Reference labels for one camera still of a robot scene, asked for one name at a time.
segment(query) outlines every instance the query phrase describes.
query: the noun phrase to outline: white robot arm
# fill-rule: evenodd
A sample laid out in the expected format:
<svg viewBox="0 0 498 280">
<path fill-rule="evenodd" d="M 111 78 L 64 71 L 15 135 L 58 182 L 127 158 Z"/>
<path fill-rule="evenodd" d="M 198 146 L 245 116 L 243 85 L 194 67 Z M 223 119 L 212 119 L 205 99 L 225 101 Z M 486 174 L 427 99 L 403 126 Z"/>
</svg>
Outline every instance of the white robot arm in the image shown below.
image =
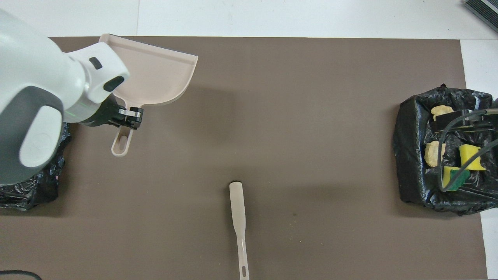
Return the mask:
<svg viewBox="0 0 498 280">
<path fill-rule="evenodd" d="M 129 77 L 100 42 L 64 53 L 47 37 L 0 9 L 0 184 L 36 174 L 53 156 L 62 122 L 136 129 L 136 112 L 112 91 Z"/>
</svg>

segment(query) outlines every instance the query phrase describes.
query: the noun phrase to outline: yellow sponge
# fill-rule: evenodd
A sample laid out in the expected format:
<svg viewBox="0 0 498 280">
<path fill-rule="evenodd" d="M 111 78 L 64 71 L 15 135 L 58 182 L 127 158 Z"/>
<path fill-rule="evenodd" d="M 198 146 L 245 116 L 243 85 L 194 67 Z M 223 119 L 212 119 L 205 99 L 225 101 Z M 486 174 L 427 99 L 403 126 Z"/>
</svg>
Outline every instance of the yellow sponge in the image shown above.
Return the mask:
<svg viewBox="0 0 498 280">
<path fill-rule="evenodd" d="M 462 165 L 467 162 L 474 154 L 479 151 L 480 147 L 464 144 L 460 146 L 460 158 L 462 160 Z M 486 170 L 486 168 L 481 165 L 481 157 L 479 156 L 474 161 L 472 161 L 469 166 L 467 166 L 468 170 Z"/>
</svg>

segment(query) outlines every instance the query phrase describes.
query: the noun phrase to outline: sponge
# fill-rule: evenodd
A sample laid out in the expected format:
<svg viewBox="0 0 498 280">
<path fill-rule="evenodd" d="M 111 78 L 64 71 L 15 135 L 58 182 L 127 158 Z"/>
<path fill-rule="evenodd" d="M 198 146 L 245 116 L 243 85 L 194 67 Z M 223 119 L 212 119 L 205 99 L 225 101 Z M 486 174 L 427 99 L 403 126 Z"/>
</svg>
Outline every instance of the sponge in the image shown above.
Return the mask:
<svg viewBox="0 0 498 280">
<path fill-rule="evenodd" d="M 464 145 L 461 145 L 459 149 L 460 149 L 460 158 L 462 160 L 462 165 L 464 165 L 464 163 L 467 162 L 467 160 L 469 160 L 481 148 L 474 146 L 474 145 L 464 144 Z M 486 168 L 484 168 L 481 165 L 481 157 L 480 156 L 478 158 L 476 158 L 474 161 L 472 161 L 472 163 L 469 164 L 469 166 L 467 166 L 466 169 L 468 169 L 468 170 L 486 170 Z"/>
<path fill-rule="evenodd" d="M 455 174 L 458 172 L 459 167 L 451 167 L 451 166 L 444 166 L 443 167 L 443 186 L 446 187 L 450 180 L 455 176 Z M 465 181 L 470 177 L 470 171 L 464 170 L 460 177 L 451 185 L 451 187 L 448 189 L 448 191 L 456 191 L 459 187 L 461 187 Z"/>
</svg>

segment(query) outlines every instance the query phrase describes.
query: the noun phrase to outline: brush handle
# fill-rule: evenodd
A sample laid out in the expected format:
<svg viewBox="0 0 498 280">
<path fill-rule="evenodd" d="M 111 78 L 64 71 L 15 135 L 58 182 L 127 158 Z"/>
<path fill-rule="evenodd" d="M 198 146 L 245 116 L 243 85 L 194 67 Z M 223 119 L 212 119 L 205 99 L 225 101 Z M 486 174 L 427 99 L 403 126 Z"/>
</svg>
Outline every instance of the brush handle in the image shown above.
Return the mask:
<svg viewBox="0 0 498 280">
<path fill-rule="evenodd" d="M 239 274 L 241 280 L 249 280 L 248 255 L 246 251 L 246 238 L 237 236 L 237 248 L 239 249 Z"/>
</svg>

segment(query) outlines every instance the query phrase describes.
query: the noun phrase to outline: beige food piece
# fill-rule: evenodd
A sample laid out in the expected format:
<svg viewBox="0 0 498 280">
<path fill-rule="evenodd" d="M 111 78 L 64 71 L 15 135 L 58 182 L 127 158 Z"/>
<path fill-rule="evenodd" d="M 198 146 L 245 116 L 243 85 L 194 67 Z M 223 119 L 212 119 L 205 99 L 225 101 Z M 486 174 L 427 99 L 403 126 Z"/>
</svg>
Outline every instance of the beige food piece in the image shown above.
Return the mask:
<svg viewBox="0 0 498 280">
<path fill-rule="evenodd" d="M 437 166 L 437 148 L 439 146 L 439 141 L 432 141 L 431 143 L 427 143 L 425 145 L 425 155 L 424 160 L 430 167 Z M 443 144 L 441 149 L 441 160 L 443 159 L 443 155 L 445 152 L 446 144 Z"/>
<path fill-rule="evenodd" d="M 436 121 L 436 116 L 454 112 L 450 106 L 439 105 L 431 109 L 431 114 L 434 115 L 434 121 Z"/>
</svg>

